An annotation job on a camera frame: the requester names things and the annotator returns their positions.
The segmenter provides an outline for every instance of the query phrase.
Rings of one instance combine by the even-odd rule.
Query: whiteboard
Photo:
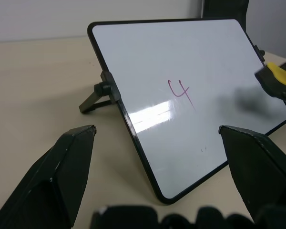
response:
[[[263,65],[235,20],[89,29],[166,199],[227,161],[220,125],[266,134],[286,121],[285,103],[256,80]]]

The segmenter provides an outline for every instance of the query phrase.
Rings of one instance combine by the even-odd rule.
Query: red marker writing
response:
[[[177,95],[177,94],[173,91],[173,89],[172,89],[172,86],[171,86],[171,82],[172,82],[172,81],[168,80],[167,82],[168,82],[168,86],[170,87],[170,89],[171,89],[172,93],[174,94],[174,96],[176,96],[176,97],[181,97],[182,95],[185,94],[186,97],[189,99],[189,101],[190,101],[192,107],[194,108],[194,110],[196,110],[195,107],[194,107],[194,105],[193,105],[193,103],[192,103],[192,101],[191,101],[191,99],[190,99],[190,97],[189,97],[188,94],[186,93],[187,90],[188,90],[190,87],[187,87],[187,89],[184,89],[184,87],[183,87],[181,81],[179,80],[179,84],[180,84],[180,86],[181,86],[182,89],[183,89],[183,93],[181,93],[180,95]]]

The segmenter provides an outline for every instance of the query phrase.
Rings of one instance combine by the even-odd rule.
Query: white wall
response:
[[[250,0],[247,33],[259,49],[286,58],[286,0]]]
[[[200,0],[0,0],[0,41],[85,35],[93,21],[198,15]]]

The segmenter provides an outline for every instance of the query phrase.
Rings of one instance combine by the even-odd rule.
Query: beige tabletop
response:
[[[267,61],[286,59],[267,53]],[[71,128],[94,124],[89,178],[75,226],[87,229],[107,205],[153,206],[159,219],[180,213],[193,221],[201,206],[249,216],[225,167],[181,200],[161,204],[115,105],[82,115],[78,106],[100,82],[101,68],[87,37],[0,43],[0,208],[30,166]],[[286,153],[286,125],[271,139]]]

